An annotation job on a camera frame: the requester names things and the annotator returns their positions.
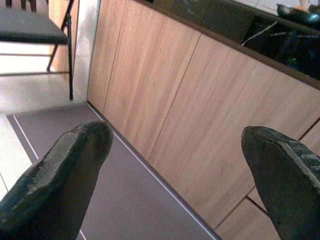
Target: metal chair leg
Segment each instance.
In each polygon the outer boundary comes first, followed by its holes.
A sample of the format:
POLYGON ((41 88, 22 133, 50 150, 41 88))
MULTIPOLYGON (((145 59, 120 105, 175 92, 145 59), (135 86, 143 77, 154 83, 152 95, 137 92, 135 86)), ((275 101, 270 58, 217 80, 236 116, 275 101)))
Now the metal chair leg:
POLYGON ((71 16, 70 14, 68 14, 67 19, 67 27, 68 27, 68 38, 69 38, 69 42, 68 42, 68 60, 69 60, 69 97, 70 100, 74 99, 74 95, 73 95, 73 67, 72 67, 72 35, 71 35, 71 16))

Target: white grout line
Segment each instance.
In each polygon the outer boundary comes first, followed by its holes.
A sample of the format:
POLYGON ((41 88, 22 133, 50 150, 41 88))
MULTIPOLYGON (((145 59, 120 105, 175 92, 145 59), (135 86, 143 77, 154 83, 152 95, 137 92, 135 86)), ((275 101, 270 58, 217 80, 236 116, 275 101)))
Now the white grout line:
POLYGON ((35 155, 35 157, 36 157, 36 159, 39 159, 39 157, 38 157, 38 155, 37 155, 37 153, 36 153, 35 149, 32 147, 32 145, 31 145, 31 143, 30 143, 29 139, 27 138, 27 136, 26 136, 26 134, 25 134, 25 131, 22 129, 22 127, 21 127, 20 123, 18 122, 18 120, 17 120, 16 116, 15 116, 15 115, 13 115, 13 118, 14 118, 14 120, 15 120, 16 124, 18 125, 18 127, 19 127, 20 131, 22 132, 22 134, 23 134, 23 136, 24 136, 25 140, 26 140, 26 141, 27 141, 27 143, 29 144, 29 146, 30 146, 30 148, 31 148, 31 150, 32 150, 32 152, 33 152, 33 154, 34 154, 34 155, 35 155))
MULTIPOLYGON (((37 153, 36 153, 35 149, 32 147, 32 145, 31 145, 31 143, 30 143, 29 139, 27 138, 27 136, 26 136, 26 134, 25 134, 25 131, 22 129, 22 127, 21 127, 20 123, 18 122, 18 120, 17 120, 17 118, 16 118, 16 116, 15 116, 15 115, 13 115, 13 118, 14 118, 14 120, 15 120, 16 124, 18 125, 18 127, 19 127, 20 131, 22 132, 22 134, 23 134, 23 136, 24 136, 25 140, 26 140, 26 141, 27 141, 27 143, 29 144, 29 147, 31 148, 31 150, 32 150, 33 154, 35 155, 36 159, 38 160, 38 159, 39 159, 39 157, 38 157, 38 155, 37 155, 37 153)), ((80 229, 80 234, 81 234, 81 236, 83 237, 83 239, 84 239, 84 240, 87 240, 87 239, 86 239, 86 237, 85 237, 85 235, 84 235, 84 233, 81 231, 81 229, 80 229)))
MULTIPOLYGON (((103 119, 96 113, 96 111, 87 103, 89 108, 97 115, 97 117, 103 121, 103 119)), ((126 142, 124 142, 121 137, 118 136, 118 134, 113 131, 113 134, 116 136, 116 138, 128 149, 128 151, 141 163, 142 166, 164 187, 164 189, 183 207, 183 209, 202 227, 202 229, 210 235, 210 237, 214 240, 217 240, 211 232, 207 230, 207 228, 198 220, 198 218, 190 212, 190 210, 172 193, 172 191, 159 179, 157 175, 155 175, 149 167, 131 150, 131 148, 127 145, 126 142)))
POLYGON ((81 234, 81 236, 83 237, 84 240, 87 240, 87 238, 85 237, 85 235, 84 235, 84 233, 81 231, 81 229, 80 229, 80 234, 81 234))

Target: black pan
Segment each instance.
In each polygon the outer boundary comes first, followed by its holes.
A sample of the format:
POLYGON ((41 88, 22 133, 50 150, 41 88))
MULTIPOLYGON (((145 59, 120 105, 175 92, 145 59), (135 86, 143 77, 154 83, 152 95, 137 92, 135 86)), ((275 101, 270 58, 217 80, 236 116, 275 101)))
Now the black pan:
POLYGON ((320 26, 320 15, 316 13, 305 12, 281 4, 277 4, 277 6, 278 15, 284 19, 304 25, 320 26))

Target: black chair seat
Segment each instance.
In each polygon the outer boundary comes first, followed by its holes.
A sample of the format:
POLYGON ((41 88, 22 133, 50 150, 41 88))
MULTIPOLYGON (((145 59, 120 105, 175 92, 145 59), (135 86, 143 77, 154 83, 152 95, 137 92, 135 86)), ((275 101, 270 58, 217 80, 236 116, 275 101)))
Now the black chair seat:
POLYGON ((45 15, 0 8, 0 41, 68 44, 68 37, 45 15))

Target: black countertop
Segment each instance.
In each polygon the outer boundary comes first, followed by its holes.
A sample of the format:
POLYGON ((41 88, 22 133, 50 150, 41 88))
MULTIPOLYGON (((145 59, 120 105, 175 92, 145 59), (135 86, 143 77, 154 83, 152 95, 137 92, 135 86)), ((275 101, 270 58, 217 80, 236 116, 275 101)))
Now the black countertop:
POLYGON ((136 1, 320 90, 319 29, 232 0, 136 1))

